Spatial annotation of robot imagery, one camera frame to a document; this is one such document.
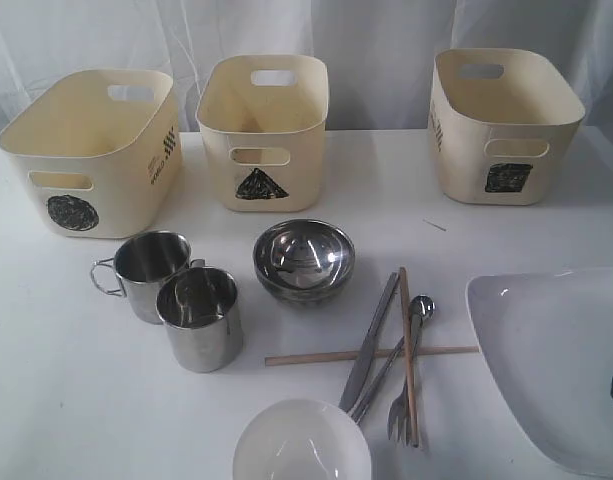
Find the steel table knife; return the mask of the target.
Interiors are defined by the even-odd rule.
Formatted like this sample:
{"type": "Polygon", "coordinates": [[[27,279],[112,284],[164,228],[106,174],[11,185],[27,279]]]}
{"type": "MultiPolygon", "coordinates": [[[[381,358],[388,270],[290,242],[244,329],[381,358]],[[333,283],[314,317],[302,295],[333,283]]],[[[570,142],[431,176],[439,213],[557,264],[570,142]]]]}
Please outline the steel table knife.
{"type": "Polygon", "coordinates": [[[370,327],[364,337],[362,345],[358,351],[357,358],[345,384],[339,408],[345,412],[350,412],[357,402],[373,362],[374,353],[377,348],[378,334],[386,318],[386,314],[399,281],[399,274],[393,272],[380,296],[379,303],[373,314],[370,327]]]}

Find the steel bowl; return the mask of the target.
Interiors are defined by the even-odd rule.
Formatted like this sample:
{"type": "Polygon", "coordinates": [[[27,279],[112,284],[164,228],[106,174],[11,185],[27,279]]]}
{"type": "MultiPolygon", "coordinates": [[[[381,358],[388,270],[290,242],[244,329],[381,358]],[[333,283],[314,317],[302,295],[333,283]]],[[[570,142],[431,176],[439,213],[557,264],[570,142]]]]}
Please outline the steel bowl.
{"type": "Polygon", "coordinates": [[[337,226],[301,218],[265,230],[254,244],[252,258],[255,274],[307,289],[352,272],[356,252],[350,237],[337,226]]]}
{"type": "Polygon", "coordinates": [[[341,295],[353,276],[354,271],[339,275],[335,279],[326,278],[314,288],[294,289],[286,283],[280,284],[268,279],[261,272],[256,272],[257,280],[272,297],[297,307],[315,307],[330,303],[341,295]]]}

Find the round white bowl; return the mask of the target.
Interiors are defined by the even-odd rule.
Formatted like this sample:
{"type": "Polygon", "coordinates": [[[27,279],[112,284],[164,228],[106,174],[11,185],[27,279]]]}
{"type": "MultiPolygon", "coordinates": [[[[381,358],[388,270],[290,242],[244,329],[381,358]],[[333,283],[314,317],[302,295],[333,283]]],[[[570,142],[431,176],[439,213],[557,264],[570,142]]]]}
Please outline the round white bowl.
{"type": "Polygon", "coordinates": [[[234,479],[370,479],[372,458],[360,427],[340,408],[285,399],[260,411],[240,435],[234,479]]]}

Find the steel mug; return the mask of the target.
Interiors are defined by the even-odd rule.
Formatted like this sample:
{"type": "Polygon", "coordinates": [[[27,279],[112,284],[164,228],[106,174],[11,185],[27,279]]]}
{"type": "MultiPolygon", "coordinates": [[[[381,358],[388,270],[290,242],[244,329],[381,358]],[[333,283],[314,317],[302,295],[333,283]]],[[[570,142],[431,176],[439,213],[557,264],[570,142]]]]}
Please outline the steel mug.
{"type": "Polygon", "coordinates": [[[183,368],[208,373],[237,357],[244,344],[238,300],[234,277],[200,259],[160,288],[156,311],[183,368]]]}
{"type": "Polygon", "coordinates": [[[203,259],[192,260],[191,252],[190,242],[180,233],[147,231],[130,237],[111,258],[94,261],[89,275],[102,293],[126,298],[139,319],[161,325],[156,307],[161,287],[193,263],[204,264],[203,259]],[[116,289],[106,289],[98,282],[95,270],[99,267],[113,271],[116,289]]]}

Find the large white square plate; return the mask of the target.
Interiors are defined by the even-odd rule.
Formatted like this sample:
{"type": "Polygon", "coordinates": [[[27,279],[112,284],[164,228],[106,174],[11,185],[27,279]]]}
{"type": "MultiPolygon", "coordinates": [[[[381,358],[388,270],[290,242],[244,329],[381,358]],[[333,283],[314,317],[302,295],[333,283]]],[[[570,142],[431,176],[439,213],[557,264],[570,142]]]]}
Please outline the large white square plate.
{"type": "Polygon", "coordinates": [[[479,276],[465,299],[527,439],[562,469],[613,479],[613,267],[479,276]]]}

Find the crosswise wooden chopstick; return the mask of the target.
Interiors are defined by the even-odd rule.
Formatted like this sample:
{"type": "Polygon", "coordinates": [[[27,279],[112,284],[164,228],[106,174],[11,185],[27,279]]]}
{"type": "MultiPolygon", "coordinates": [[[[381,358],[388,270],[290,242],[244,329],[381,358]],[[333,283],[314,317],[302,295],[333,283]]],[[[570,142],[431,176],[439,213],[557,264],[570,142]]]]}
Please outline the crosswise wooden chopstick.
{"type": "MultiPolygon", "coordinates": [[[[479,348],[477,346],[429,346],[421,347],[418,349],[417,354],[421,356],[431,355],[451,355],[451,354],[468,354],[478,353],[479,348]]],[[[340,352],[327,352],[327,353],[312,353],[312,354],[299,354],[299,355],[286,355],[286,356],[271,356],[264,359],[266,367],[277,367],[287,365],[300,365],[300,364],[315,364],[315,363],[327,363],[338,361],[350,361],[355,360],[358,357],[358,351],[340,351],[340,352]]]]}

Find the long steel spoon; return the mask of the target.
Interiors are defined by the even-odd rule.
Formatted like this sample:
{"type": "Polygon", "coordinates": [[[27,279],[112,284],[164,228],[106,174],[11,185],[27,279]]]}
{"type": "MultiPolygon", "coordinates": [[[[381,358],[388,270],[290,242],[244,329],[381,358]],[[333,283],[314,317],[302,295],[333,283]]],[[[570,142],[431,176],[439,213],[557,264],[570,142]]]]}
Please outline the long steel spoon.
{"type": "MultiPolygon", "coordinates": [[[[417,345],[424,323],[430,319],[435,311],[435,304],[431,297],[427,295],[416,296],[409,304],[409,320],[410,320],[410,332],[412,342],[412,354],[413,357],[417,351],[417,345]]],[[[382,386],[383,381],[387,373],[389,372],[396,357],[403,352],[405,345],[405,338],[402,337],[397,343],[396,347],[391,351],[387,357],[385,363],[382,365],[377,375],[369,385],[367,391],[361,397],[358,406],[355,408],[350,417],[356,424],[360,424],[367,414],[372,401],[378,395],[378,392],[382,386]]]]}

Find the small steel fork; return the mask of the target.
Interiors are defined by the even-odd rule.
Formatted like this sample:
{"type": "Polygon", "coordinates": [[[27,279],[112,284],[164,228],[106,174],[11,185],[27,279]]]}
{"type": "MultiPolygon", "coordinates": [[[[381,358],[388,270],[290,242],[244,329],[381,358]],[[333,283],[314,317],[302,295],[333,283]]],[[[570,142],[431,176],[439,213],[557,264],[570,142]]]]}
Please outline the small steel fork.
{"type": "Polygon", "coordinates": [[[389,410],[387,434],[388,438],[395,438],[397,441],[406,443],[406,422],[405,422],[405,401],[406,401],[406,377],[402,392],[396,397],[389,410]]]}

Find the thin needle on table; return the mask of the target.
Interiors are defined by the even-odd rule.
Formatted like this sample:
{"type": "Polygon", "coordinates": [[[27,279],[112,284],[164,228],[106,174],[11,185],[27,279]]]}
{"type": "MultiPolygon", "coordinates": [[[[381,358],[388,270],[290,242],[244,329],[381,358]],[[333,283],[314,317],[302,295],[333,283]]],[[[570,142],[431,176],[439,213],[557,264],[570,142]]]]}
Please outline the thin needle on table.
{"type": "Polygon", "coordinates": [[[436,223],[433,223],[433,222],[431,222],[430,220],[427,220],[427,219],[422,219],[422,221],[423,221],[424,223],[426,223],[426,224],[428,224],[428,225],[430,225],[430,226],[432,226],[432,227],[434,227],[434,228],[436,228],[436,229],[438,229],[438,230],[442,231],[442,232],[447,232],[447,229],[446,229],[445,227],[440,226],[440,225],[438,225],[438,224],[436,224],[436,223]]]}

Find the cream bin with square mark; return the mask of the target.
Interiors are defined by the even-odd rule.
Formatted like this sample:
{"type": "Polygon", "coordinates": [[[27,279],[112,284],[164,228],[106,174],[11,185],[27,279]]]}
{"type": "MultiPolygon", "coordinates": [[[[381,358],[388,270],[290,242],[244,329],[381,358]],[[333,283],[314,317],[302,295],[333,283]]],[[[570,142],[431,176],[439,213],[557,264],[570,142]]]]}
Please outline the cream bin with square mark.
{"type": "Polygon", "coordinates": [[[509,48],[436,55],[428,132],[443,192],[467,204],[541,201],[585,107],[546,57],[509,48]]]}

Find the cream bin with triangle mark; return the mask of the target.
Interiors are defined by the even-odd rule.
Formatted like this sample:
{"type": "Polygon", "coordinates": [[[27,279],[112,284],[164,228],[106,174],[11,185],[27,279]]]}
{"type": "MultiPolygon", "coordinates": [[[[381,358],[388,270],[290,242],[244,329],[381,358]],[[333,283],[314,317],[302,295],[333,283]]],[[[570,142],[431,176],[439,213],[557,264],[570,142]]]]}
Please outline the cream bin with triangle mark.
{"type": "Polygon", "coordinates": [[[240,55],[215,65],[196,119],[210,184],[227,208],[294,212],[323,178],[328,71],[304,55],[240,55]]]}

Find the cream bin with circle mark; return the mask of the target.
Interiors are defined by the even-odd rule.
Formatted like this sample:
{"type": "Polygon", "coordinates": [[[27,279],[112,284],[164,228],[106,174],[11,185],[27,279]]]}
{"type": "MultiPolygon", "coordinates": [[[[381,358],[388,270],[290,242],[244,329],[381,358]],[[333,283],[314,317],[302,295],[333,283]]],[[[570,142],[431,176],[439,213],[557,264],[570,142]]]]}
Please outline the cream bin with circle mark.
{"type": "Polygon", "coordinates": [[[92,69],[67,75],[0,132],[47,228],[130,237],[154,221],[182,165],[171,76],[92,69]]]}

